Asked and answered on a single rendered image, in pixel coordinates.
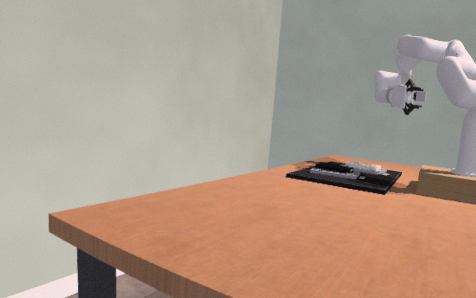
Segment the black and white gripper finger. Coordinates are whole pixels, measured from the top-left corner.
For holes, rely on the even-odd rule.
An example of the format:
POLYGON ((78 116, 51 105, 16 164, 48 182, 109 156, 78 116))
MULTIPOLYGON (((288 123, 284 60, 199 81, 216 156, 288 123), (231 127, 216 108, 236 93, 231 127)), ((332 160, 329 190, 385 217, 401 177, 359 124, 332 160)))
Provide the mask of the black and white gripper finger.
POLYGON ((407 89, 406 92, 408 92, 408 91, 413 92, 412 90, 414 90, 414 91, 424 91, 424 89, 421 89, 420 87, 416 87, 415 84, 413 83, 412 79, 409 79, 405 85, 407 85, 407 88, 408 88, 409 85, 411 86, 407 89))
POLYGON ((413 105, 412 103, 407 103, 407 102, 405 102, 405 105, 408 107, 408 109, 406 108, 406 106, 404 109, 402 108, 405 115, 409 115, 409 113, 412 112, 412 110, 415 108, 419 109, 419 107, 422 107, 421 105, 413 105))

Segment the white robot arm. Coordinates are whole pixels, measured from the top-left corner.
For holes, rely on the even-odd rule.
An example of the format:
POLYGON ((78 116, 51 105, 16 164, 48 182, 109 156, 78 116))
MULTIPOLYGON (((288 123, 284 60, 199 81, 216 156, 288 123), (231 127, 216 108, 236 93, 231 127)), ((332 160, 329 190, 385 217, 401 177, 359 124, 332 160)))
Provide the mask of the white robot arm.
MULTIPOLYGON (((411 69, 420 61, 438 63, 437 78, 449 101, 454 106, 469 109, 462 123, 457 166, 455 170, 451 169, 451 173, 476 177, 475 62, 458 40, 441 42, 405 35, 398 41, 397 51, 400 54, 396 58, 396 64, 401 71, 398 74, 386 71, 375 73, 376 101, 391 104, 389 93, 392 88, 407 83, 411 69)), ((391 104, 391 107, 394 106, 391 104)))

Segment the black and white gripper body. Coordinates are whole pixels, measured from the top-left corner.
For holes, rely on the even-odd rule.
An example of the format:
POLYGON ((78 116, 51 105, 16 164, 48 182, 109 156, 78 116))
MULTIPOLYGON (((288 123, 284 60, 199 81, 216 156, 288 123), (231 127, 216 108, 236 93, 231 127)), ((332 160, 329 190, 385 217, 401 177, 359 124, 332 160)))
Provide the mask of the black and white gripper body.
MULTIPOLYGON (((411 86, 409 86, 409 87, 411 87, 411 86)), ((399 86, 394 86, 393 87, 393 89, 390 91, 391 94, 389 93, 389 100, 390 100, 390 102, 393 106, 404 109, 405 106, 406 106, 405 101, 407 103, 413 103, 413 93, 414 93, 414 91, 413 92, 411 92, 411 91, 406 92, 408 88, 407 88, 407 85, 399 85, 399 86)), ((407 109, 408 109, 408 107, 407 107, 407 109)))

